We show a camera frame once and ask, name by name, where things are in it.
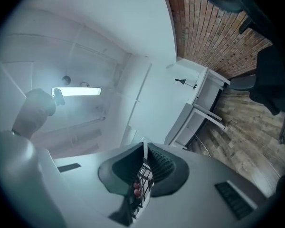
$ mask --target wooden floor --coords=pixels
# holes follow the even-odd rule
[[[224,90],[214,112],[226,130],[207,121],[197,134],[200,140],[195,138],[188,150],[220,160],[270,196],[285,175],[285,145],[277,141],[284,113],[272,116],[247,92],[230,89]]]

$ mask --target bright light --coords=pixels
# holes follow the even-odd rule
[[[63,96],[100,95],[100,93],[101,93],[101,88],[55,87],[55,88],[52,88],[52,95],[54,95],[54,89],[60,89]]]

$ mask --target white table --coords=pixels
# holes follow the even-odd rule
[[[221,80],[225,83],[227,83],[228,85],[230,84],[230,81],[227,80],[226,78],[224,78],[223,76],[221,76],[220,74],[214,72],[213,70],[209,69],[208,67],[205,67],[205,69],[199,74],[199,78],[196,82],[196,88],[194,91],[194,94],[192,94],[190,96],[190,98],[187,101],[187,104],[189,104],[191,106],[187,105],[187,109],[182,112],[181,114],[184,114],[184,116],[181,116],[175,123],[175,125],[172,127],[171,131],[168,133],[166,140],[165,140],[165,144],[167,145],[172,145],[178,148],[185,148],[185,146],[179,144],[176,142],[176,140],[178,139],[178,137],[181,135],[182,131],[187,127],[189,121],[191,120],[191,118],[193,117],[194,114],[199,114],[200,116],[208,119],[209,121],[213,122],[214,124],[216,124],[218,127],[225,129],[225,125],[222,124],[222,118],[217,116],[216,114],[210,112],[209,110],[199,106],[196,102],[201,94],[201,91],[205,85],[206,79],[210,79],[212,81],[212,83],[218,87],[220,90],[223,90],[223,87],[220,86],[217,80]]]
[[[190,85],[197,86],[192,89],[188,85],[175,81],[176,78],[186,79]],[[212,91],[211,96],[208,97],[208,105],[212,105],[218,89],[223,89],[221,87],[223,82],[230,83],[207,67],[184,59],[166,68],[152,66],[128,125],[152,142],[161,144],[167,144],[168,134],[174,137],[186,127],[183,124],[190,120],[188,119],[190,114],[192,116],[197,113],[222,127],[223,125],[219,122],[221,118],[204,109],[202,107],[204,104],[200,102],[204,97],[207,98],[208,92],[205,89],[211,84],[212,89],[216,91],[215,93]],[[189,109],[181,124],[175,127],[186,104],[191,105],[195,110],[192,112],[192,109]]]

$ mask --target desk leg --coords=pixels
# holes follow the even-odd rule
[[[228,79],[226,79],[225,77],[223,77],[222,75],[218,74],[217,72],[214,72],[213,70],[209,69],[208,70],[210,74],[212,74],[215,78],[218,78],[219,80],[224,81],[225,83],[227,83],[228,85],[230,85],[230,81]]]
[[[173,145],[176,147],[176,148],[179,148],[179,149],[187,149],[187,147],[186,146],[184,146],[184,145],[182,145],[182,144],[180,144],[179,142],[174,142],[173,143]]]
[[[186,119],[185,123],[181,126],[180,130],[177,132],[177,134],[174,136],[174,138],[172,139],[171,143],[169,145],[174,145],[177,138],[180,136],[181,132],[185,129],[185,127],[187,126],[188,122],[191,120],[193,114],[195,113],[195,110],[193,108],[193,110],[191,111],[190,115],[188,116],[188,118]]]
[[[208,114],[208,115],[210,115],[210,116],[215,117],[215,118],[218,119],[219,121],[222,121],[222,118],[221,118],[221,117],[219,117],[218,115],[215,115],[215,114],[214,114],[213,112],[211,112],[211,111],[206,110],[205,108],[201,107],[201,106],[198,105],[198,104],[194,104],[193,107],[196,108],[196,109],[198,109],[198,110],[200,110],[201,112],[203,112],[203,113],[205,113],[205,114]]]
[[[223,124],[219,123],[217,120],[213,119],[211,116],[208,116],[207,114],[201,112],[198,109],[194,109],[194,111],[200,114],[201,116],[207,118],[209,121],[213,122],[215,125],[219,126],[220,128],[225,129],[225,126]]]

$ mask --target red brick wall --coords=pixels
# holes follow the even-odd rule
[[[270,42],[252,31],[238,33],[246,14],[228,13],[207,0],[169,0],[178,56],[227,78],[256,68],[257,53]]]

